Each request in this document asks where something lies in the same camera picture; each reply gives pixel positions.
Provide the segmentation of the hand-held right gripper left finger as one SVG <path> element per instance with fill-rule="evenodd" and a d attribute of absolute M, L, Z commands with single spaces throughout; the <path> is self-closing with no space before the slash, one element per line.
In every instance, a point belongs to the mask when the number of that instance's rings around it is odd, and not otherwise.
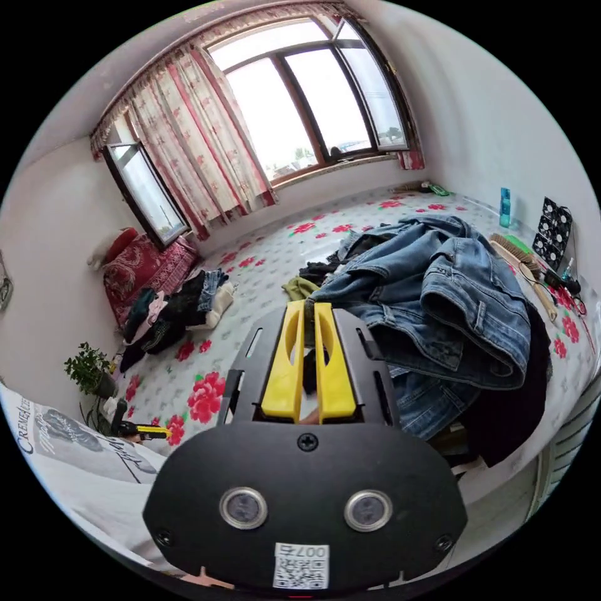
<path fill-rule="evenodd" d="M 304 370 L 304 300 L 291 301 L 284 312 L 274 348 L 261 410 L 268 419 L 299 419 Z"/>

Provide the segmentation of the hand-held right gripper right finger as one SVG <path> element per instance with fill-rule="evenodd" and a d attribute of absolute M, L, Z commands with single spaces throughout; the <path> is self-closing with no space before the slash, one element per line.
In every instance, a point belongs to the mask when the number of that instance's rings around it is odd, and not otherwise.
<path fill-rule="evenodd" d="M 351 419 L 356 401 L 330 303 L 314 305 L 314 334 L 319 422 Z"/>

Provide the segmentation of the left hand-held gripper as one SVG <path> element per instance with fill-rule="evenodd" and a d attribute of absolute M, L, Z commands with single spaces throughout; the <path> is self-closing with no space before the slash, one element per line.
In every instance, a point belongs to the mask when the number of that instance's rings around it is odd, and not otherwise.
<path fill-rule="evenodd" d="M 128 406 L 125 400 L 119 399 L 111 421 L 111 435 L 123 439 L 169 439 L 171 430 L 149 424 L 133 424 L 125 419 Z"/>

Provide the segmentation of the person's right hand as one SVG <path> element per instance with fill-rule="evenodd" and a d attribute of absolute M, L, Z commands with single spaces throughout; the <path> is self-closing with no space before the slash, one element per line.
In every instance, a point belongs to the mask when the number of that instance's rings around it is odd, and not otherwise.
<path fill-rule="evenodd" d="M 204 586 L 204 587 L 217 587 L 217 588 L 224 588 L 224 589 L 228 589 L 228 590 L 233 590 L 235 588 L 234 585 L 231 583 L 227 583 L 222 580 L 219 580 L 219 579 L 209 576 L 206 573 L 206 570 L 204 567 L 201 568 L 199 575 L 194 576 L 194 575 L 186 574 L 185 576 L 183 576 L 181 578 L 181 580 L 183 580 L 185 582 L 193 583 L 195 585 Z"/>

